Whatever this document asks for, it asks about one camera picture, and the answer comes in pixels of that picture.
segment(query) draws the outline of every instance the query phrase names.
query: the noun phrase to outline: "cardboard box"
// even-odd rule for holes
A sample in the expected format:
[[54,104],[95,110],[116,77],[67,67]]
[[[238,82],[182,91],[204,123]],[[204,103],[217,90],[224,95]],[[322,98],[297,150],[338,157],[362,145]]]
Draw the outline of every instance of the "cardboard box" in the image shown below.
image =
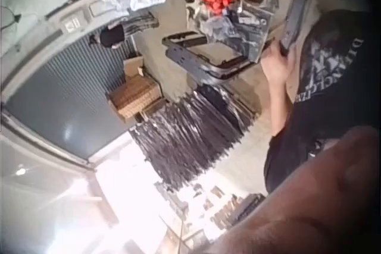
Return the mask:
[[129,77],[126,84],[111,92],[108,100],[118,116],[129,118],[160,97],[160,85],[150,77],[142,77],[137,74]]
[[124,64],[124,75],[126,76],[126,81],[139,74],[139,68],[143,67],[144,60],[143,56],[139,56],[132,59],[127,59],[123,61]]

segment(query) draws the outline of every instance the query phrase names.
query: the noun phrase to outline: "garage door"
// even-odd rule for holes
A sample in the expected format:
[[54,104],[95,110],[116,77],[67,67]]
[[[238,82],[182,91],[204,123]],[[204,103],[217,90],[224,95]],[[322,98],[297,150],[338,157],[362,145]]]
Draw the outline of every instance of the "garage door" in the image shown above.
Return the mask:
[[35,72],[7,110],[47,141],[88,159],[131,127],[113,113],[105,94],[125,82],[123,60],[134,54],[131,40],[105,49],[89,47],[85,36]]

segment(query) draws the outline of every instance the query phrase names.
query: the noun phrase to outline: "box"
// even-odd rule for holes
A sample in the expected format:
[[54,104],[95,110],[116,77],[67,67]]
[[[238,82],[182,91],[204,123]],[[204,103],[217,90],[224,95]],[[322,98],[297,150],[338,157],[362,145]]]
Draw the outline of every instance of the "box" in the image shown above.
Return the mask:
[[143,67],[143,56],[127,59],[123,61],[123,64],[124,75],[126,76],[126,81],[128,81],[129,78],[139,73],[139,68]]
[[160,97],[160,85],[150,77],[137,74],[129,77],[126,84],[111,92],[108,100],[118,116],[129,118]]
[[160,108],[162,108],[167,103],[167,100],[165,98],[159,98],[156,101],[149,104],[147,107],[145,107],[140,114],[142,115],[143,119],[145,121],[148,120],[148,118],[157,112]]

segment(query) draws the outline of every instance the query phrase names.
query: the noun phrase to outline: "person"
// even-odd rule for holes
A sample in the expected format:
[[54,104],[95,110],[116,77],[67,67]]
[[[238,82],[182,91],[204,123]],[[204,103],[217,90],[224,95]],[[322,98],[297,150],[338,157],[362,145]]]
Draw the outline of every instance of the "person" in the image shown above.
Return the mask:
[[117,21],[102,29],[99,34],[91,34],[89,46],[100,44],[105,48],[117,49],[129,36],[158,26],[157,18],[150,12],[129,20]]
[[378,39],[366,12],[323,14],[302,47],[293,104],[286,82],[295,66],[295,49],[288,59],[280,55],[278,43],[265,51],[261,66],[273,135],[264,167],[269,193],[351,127],[379,129]]
[[191,253],[379,253],[379,140],[373,127],[352,128],[243,221]]

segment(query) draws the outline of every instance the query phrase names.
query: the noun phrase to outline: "clothing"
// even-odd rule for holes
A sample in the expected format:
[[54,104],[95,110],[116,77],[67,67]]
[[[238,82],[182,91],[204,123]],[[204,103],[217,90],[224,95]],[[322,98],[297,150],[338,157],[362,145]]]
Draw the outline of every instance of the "clothing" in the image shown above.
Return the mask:
[[366,12],[336,10],[311,29],[288,122],[270,141],[264,176],[272,192],[351,127],[379,129],[379,36]]
[[111,48],[113,45],[116,45],[120,42],[124,42],[124,30],[123,26],[121,24],[116,25],[112,29],[109,29],[106,27],[102,30],[101,34],[99,35],[99,38],[101,40],[101,44],[105,48]]
[[124,40],[137,32],[158,26],[159,21],[149,12],[142,16],[133,17],[127,21],[121,21],[120,24],[112,29],[106,27],[102,30],[99,38],[103,47],[112,48],[113,45],[124,42]]

